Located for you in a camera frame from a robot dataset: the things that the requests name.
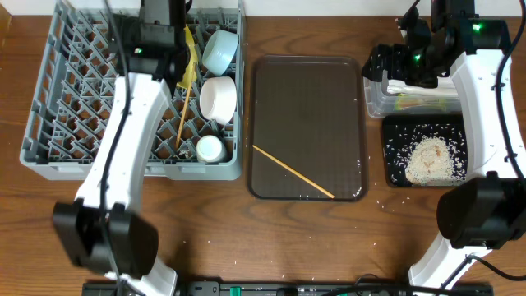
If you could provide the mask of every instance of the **white cup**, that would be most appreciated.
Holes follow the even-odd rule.
[[[199,108],[206,119],[225,125],[236,111],[237,100],[238,92],[232,78],[210,78],[201,89]]]
[[[227,157],[227,151],[216,136],[203,136],[197,142],[197,160],[204,163],[217,163]]]

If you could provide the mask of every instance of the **plastic tray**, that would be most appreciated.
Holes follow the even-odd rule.
[[[385,159],[387,183],[393,187],[453,187],[460,185],[416,185],[405,177],[407,162],[414,146],[423,137],[439,137],[448,147],[454,147],[454,155],[461,167],[454,167],[454,174],[465,178],[468,169],[468,145],[462,115],[391,115],[382,121],[382,145]]]
[[[256,145],[328,192],[334,201],[367,194],[365,114],[351,58],[265,56],[256,65],[250,147]],[[248,188],[264,199],[330,198],[250,148]]]
[[[392,114],[429,114],[461,112],[458,98],[425,95],[392,95],[384,91],[381,82],[363,78],[367,112],[372,118]]]
[[[136,15],[138,11],[119,11]],[[190,10],[187,24],[199,56],[198,90],[213,77],[201,64],[207,40],[218,29],[237,33],[240,46],[225,75],[238,88],[233,120],[221,126],[204,119],[199,91],[191,97],[182,144],[175,149],[186,90],[177,88],[159,123],[145,175],[180,180],[233,180],[241,175],[243,111],[243,22],[240,9]],[[84,179],[91,169],[112,108],[116,56],[108,52],[108,22],[99,11],[76,12],[58,2],[49,29],[33,104],[21,149],[21,163],[52,180]],[[227,147],[229,161],[197,162],[196,143],[205,135],[218,136]]]

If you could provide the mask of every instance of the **table surface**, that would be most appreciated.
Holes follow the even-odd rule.
[[[19,161],[50,20],[14,17],[0,53],[2,295],[78,295],[86,280],[101,279],[72,266],[51,224],[55,202],[72,202],[81,182],[45,180]],[[509,24],[514,35],[519,20]],[[520,66],[526,64],[525,40],[512,67],[523,134],[526,100],[518,98],[526,97],[526,67]],[[401,37],[391,16],[248,17],[246,42],[248,102],[251,70],[263,55],[349,56],[363,64],[375,44]],[[246,189],[245,174],[233,182],[147,178],[141,214],[159,230],[160,257],[185,279],[338,283],[364,273],[403,278],[437,234],[436,205],[447,189],[387,186],[381,120],[367,118],[367,147],[370,189],[358,203],[259,201]],[[526,239],[507,243],[487,259],[523,274],[524,247]],[[481,265],[463,280],[489,281],[500,296],[526,290],[526,284],[510,283]]]

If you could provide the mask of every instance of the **gray dish rack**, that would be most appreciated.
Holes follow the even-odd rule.
[[[120,13],[137,14],[137,11]],[[234,180],[242,171],[243,25],[239,9],[191,9],[187,25],[196,41],[199,71],[190,98],[190,113],[182,131],[182,144],[175,149],[187,90],[177,88],[155,134],[146,165],[146,176],[173,180]],[[236,57],[225,75],[238,89],[233,120],[222,126],[205,119],[199,110],[204,82],[214,77],[202,66],[201,53],[216,30],[237,33]],[[82,180],[100,147],[112,108],[117,76],[116,55],[108,52],[108,21],[99,11],[76,12],[58,1],[39,71],[30,116],[25,129],[20,160],[23,165],[50,180]],[[202,136],[219,137],[229,152],[228,162],[197,162],[196,144]]]

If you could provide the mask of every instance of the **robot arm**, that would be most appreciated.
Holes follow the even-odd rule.
[[[122,113],[127,88],[121,76],[115,82],[113,109],[91,171],[72,205],[55,205],[53,226],[73,265],[114,280],[112,271],[118,268],[120,280],[138,294],[173,296],[177,274],[157,257],[159,235],[139,212],[145,166],[156,129],[189,63],[183,31],[189,6],[184,0],[142,3],[140,17],[115,16],[112,24],[125,37],[118,53],[130,70],[129,112]],[[115,49],[110,43],[110,50]],[[117,65],[121,74],[123,67],[122,63]],[[123,116],[127,121],[109,167],[106,205],[99,207],[104,166]],[[110,264],[111,257],[115,266]]]
[[[468,175],[467,179],[483,178],[491,171],[498,172],[502,178],[516,178],[515,171],[506,162],[507,152],[501,133],[495,91],[495,71],[503,58],[502,52],[491,49],[479,49],[477,54],[463,53],[450,69],[451,78],[459,93],[464,117],[464,128],[468,142]],[[521,170],[526,169],[526,150],[520,136],[519,123],[515,114],[514,101],[511,94],[510,64],[505,67],[503,88],[503,105],[506,125],[510,133],[517,162]],[[478,214],[491,207],[484,205]],[[456,269],[469,255],[484,257],[491,252],[487,246],[469,246],[454,248],[451,241],[438,234],[424,257],[409,270],[411,285],[432,288],[451,289],[462,275],[474,263],[466,262],[461,269]]]
[[[110,167],[106,208],[113,209],[116,204],[119,204],[124,206],[125,211],[138,214],[141,211],[142,183],[146,162],[150,156],[159,121],[168,108],[171,92],[166,81],[154,81],[152,75],[130,73],[129,79],[132,97],[130,113]],[[104,140],[88,177],[75,197],[75,200],[83,200],[83,206],[99,208],[100,179],[109,147],[122,118],[125,100],[124,78],[119,77],[115,82],[113,109]],[[113,272],[107,273],[106,276],[116,280]],[[145,295],[171,296],[175,290],[177,274],[156,257],[148,275],[142,276],[139,280],[127,274],[121,275],[121,278],[136,291]]]
[[[441,198],[440,233],[409,270],[412,285],[450,289],[472,265],[468,255],[485,256],[519,239],[526,229],[524,188],[509,162],[496,105],[496,72],[510,37],[504,21],[480,20],[474,8],[474,0],[435,0],[430,29],[413,5],[397,20],[406,44],[377,46],[362,69],[373,81],[381,81],[387,72],[390,80],[425,88],[437,87],[437,77],[450,76],[462,106],[468,181]],[[503,72],[502,104],[514,159],[524,171],[526,150],[511,93],[510,64]]]

